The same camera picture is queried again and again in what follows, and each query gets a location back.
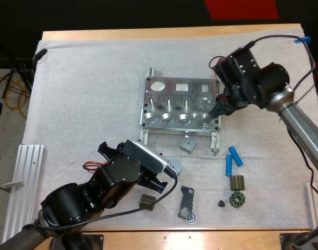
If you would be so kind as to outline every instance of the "yellow cable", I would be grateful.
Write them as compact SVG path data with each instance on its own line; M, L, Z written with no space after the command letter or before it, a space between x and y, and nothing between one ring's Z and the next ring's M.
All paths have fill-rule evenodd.
M24 96L25 96L25 102L20 105L20 103L21 103L21 98L22 98L22 96L23 96L22 93L26 93L26 87L20 85L20 82L21 82L21 81L22 81L22 80L19 80L19 81L17 81L17 82L11 81L11 83L14 84L14 85L10 85L11 88L14 88L14 87L16 87L16 86L19 86L19 87L22 89L21 94L19 94L19 96L18 96L18 104L17 104L17 107L12 107L12 106L10 106L10 105L8 104L8 102L7 102L7 97L8 97L9 90L6 91L5 100L4 100L4 101L5 101L6 107L8 107L8 108L11 109L11 110L18 110L19 113L21 114L21 116L24 117L25 119L27 119L27 116L26 116L26 115L22 112L22 110L21 110L21 109L24 107L24 105L26 105L26 103L27 103L28 97L27 97L26 95L24 95Z

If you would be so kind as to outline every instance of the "white cloth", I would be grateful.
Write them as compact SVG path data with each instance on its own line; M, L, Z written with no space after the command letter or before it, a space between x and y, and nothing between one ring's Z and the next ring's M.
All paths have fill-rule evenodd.
M271 30L246 34L194 38L108 41L41 41L38 51L47 48L39 61L23 142L46 145L39 201L63 184L84 183L90 174L81 168L87 160L103 161L97 148L107 141L111 147L126 139L137 140L140 128L144 78L148 66L160 76L211 78L207 64L215 55L228 55L247 42L268 34L303 36L301 29ZM283 65L291 85L309 70L302 44L292 39L258 42L252 52L260 65ZM298 88L296 99L313 84L309 76ZM318 126L318 102L311 91L301 109ZM249 107L222 117L221 149L210 156L210 138L198 141L191 155L179 149L183 136L149 136L149 146L167 158L178 158L183 165L177 188L154 210L107 219L91 228L152 227L257 227L307 228L308 211L304 183L306 168L283 122L275 113ZM246 203L233 208L228 201L232 191L225 176L225 155L234 145L244 165L233 164L233 174L244 175ZM158 176L170 183L164 174ZM194 225L177 214L182 199L180 187L194 188ZM114 208L104 214L138 207L142 193L159 194L136 186Z

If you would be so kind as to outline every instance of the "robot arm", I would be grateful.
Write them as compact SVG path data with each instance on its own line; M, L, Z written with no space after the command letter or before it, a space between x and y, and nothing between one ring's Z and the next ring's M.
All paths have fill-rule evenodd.
M276 112L318 170L318 128L294 103L294 91L283 66L271 63L260 68L250 50L239 48L214 68L225 85L210 111L213 117L257 105Z
M167 182L156 178L165 172L175 180L173 187L150 205L120 214L144 210L166 197L177 184L168 160L140 141L127 140L116 149L104 142L98 152L108 163L100 166L91 179L83 184L70 183L54 190L41 203L38 219L0 246L0 250L32 250L47 237L62 236L66 250L93 249L79 230L93 220L99 220L106 208L113 208L135 184L162 193Z

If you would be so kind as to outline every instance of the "square hole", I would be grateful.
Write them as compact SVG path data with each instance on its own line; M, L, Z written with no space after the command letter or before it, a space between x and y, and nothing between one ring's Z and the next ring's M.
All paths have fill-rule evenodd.
M208 85L202 85L202 92L209 92L209 86Z
M188 84L180 84L176 85L176 91L188 91Z

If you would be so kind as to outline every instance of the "metal gear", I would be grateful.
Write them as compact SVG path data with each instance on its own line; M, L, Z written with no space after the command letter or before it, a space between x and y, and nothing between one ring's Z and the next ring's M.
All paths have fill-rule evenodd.
M230 197L230 204L232 207L241 207L246 201L246 197L240 191L232 193Z

